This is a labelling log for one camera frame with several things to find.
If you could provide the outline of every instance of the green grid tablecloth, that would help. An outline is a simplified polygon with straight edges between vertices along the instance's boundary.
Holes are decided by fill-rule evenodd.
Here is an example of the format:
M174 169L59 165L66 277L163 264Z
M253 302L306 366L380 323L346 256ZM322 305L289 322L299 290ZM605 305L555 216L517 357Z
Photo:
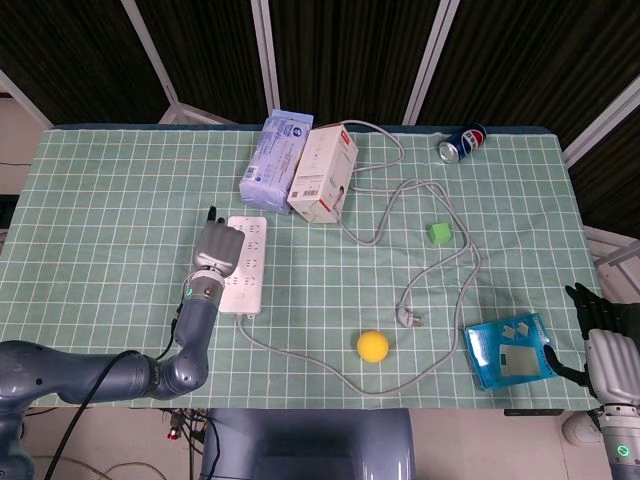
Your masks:
M24 339L79 353L138 349L157 355L189 272L209 205L224 215L264 215L269 224L263 308L247 322L258 339L329 362L367 389L414 376L451 342L453 305L471 255L414 288L423 326L403 329L394 305L423 266L462 244L441 247L426 229L451 222L425 191L402 196L378 247L358 247L337 225L247 208L238 180L259 132L51 130L45 132L0 257L3 340ZM379 134L355 133L361 164L397 155ZM465 326L536 311L560 357L583 362L565 284L597 288L571 184L553 135L491 135L459 165L444 165L441 135L400 134L401 166L359 174L357 184L395 187L419 177L442 182L478 244L484 266L463 308ZM350 193L344 218L370 235L386 196ZM391 342L380 365L363 364L355 341L367 329ZM572 408L585 389L560 378L482 392L464 342L418 385L362 398L319 368L251 348L232 315L214 329L208 382L171 402L126 404L259 408ZM55 396L41 405L61 403Z

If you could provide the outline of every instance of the power strip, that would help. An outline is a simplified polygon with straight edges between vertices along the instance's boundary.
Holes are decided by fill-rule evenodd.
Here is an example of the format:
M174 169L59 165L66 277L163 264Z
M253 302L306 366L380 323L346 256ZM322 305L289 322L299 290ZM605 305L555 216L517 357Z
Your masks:
M229 217L227 225L244 232L244 245L238 267L226 279L220 301L221 313L257 315L262 307L264 257L267 245L267 219Z

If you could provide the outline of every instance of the green cube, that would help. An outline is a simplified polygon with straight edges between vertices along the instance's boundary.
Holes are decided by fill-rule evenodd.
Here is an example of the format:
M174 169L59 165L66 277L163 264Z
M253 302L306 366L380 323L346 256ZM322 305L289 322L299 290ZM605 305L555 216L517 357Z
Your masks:
M429 238L434 245L442 245L451 240L451 229L448 223L434 223L429 229Z

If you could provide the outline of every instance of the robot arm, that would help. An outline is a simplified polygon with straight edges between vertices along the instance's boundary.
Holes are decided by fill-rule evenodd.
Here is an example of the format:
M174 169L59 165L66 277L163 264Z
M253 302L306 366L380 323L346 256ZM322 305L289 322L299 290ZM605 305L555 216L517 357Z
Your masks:
M545 346L560 376L587 387L603 404L598 422L613 480L640 478L640 305L615 305L584 286L567 287L575 302L587 363L581 372L562 365Z
M92 402L168 400L205 383L224 278L235 270L243 241L244 233L216 220L211 207L193 256L197 270L188 277L174 332L181 350L162 361L137 352L119 358ZM33 478L33 462L20 443L22 420L31 402L51 393L68 403L83 402L115 357L65 353L23 341L0 343L0 478Z

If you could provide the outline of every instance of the cardboard box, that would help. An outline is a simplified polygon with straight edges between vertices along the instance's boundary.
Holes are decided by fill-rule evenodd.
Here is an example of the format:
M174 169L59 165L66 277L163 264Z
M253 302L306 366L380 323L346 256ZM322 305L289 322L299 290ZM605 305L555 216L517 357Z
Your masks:
M342 125L311 130L288 201L309 223L337 223L358 147Z

